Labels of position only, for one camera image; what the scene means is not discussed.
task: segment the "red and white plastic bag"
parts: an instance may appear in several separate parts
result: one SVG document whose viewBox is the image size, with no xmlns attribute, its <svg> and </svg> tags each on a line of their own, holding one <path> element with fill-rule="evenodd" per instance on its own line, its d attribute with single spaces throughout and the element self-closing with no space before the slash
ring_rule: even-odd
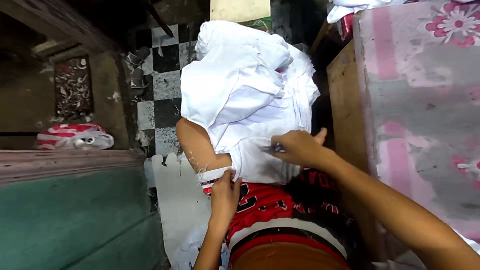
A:
<svg viewBox="0 0 480 270">
<path fill-rule="evenodd" d="M 40 132 L 39 150 L 102 150 L 112 147 L 113 137 L 98 124 L 61 124 Z"/>
</svg>

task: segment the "white cloth pile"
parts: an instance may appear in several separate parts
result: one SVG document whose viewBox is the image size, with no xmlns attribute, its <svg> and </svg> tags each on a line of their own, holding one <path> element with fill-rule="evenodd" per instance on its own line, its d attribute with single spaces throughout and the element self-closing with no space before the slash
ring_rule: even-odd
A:
<svg viewBox="0 0 480 270">
<path fill-rule="evenodd" d="M 308 56 L 279 35 L 227 21 L 203 23 L 195 50 L 198 61 L 182 69 L 181 115 L 208 132 L 216 153 L 230 153 L 235 179 L 286 184 L 299 167 L 260 147 L 273 135 L 311 131 L 320 93 Z"/>
<path fill-rule="evenodd" d="M 336 23 L 343 16 L 361 10 L 403 4 L 407 0 L 329 0 L 327 22 Z"/>
</svg>

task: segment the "scissors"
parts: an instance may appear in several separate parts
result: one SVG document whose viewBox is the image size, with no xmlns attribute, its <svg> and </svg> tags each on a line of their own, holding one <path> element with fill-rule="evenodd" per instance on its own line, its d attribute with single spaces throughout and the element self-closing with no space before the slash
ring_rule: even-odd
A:
<svg viewBox="0 0 480 270">
<path fill-rule="evenodd" d="M 283 146 L 279 143 L 274 145 L 262 146 L 260 147 L 260 150 L 265 153 L 275 153 L 275 152 L 285 153 L 286 152 Z"/>
</svg>

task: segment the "thigh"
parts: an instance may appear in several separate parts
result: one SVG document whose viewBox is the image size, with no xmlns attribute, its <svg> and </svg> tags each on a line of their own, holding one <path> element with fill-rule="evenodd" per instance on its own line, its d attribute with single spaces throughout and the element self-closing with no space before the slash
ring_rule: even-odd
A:
<svg viewBox="0 0 480 270">
<path fill-rule="evenodd" d="M 204 128 L 183 117 L 177 123 L 177 138 L 196 173 L 232 165 L 230 154 L 215 153 Z"/>
</svg>

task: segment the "checkered floor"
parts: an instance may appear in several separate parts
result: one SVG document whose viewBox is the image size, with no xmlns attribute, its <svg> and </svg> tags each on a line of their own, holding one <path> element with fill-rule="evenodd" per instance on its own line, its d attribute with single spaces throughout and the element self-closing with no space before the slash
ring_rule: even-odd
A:
<svg viewBox="0 0 480 270">
<path fill-rule="evenodd" d="M 173 38 L 160 27 L 136 32 L 137 48 L 146 46 L 151 52 L 142 64 L 148 87 L 137 104 L 138 128 L 150 138 L 147 157 L 178 152 L 175 125 L 180 119 L 180 74 L 184 66 L 196 59 L 194 48 L 200 24 L 169 28 Z"/>
</svg>

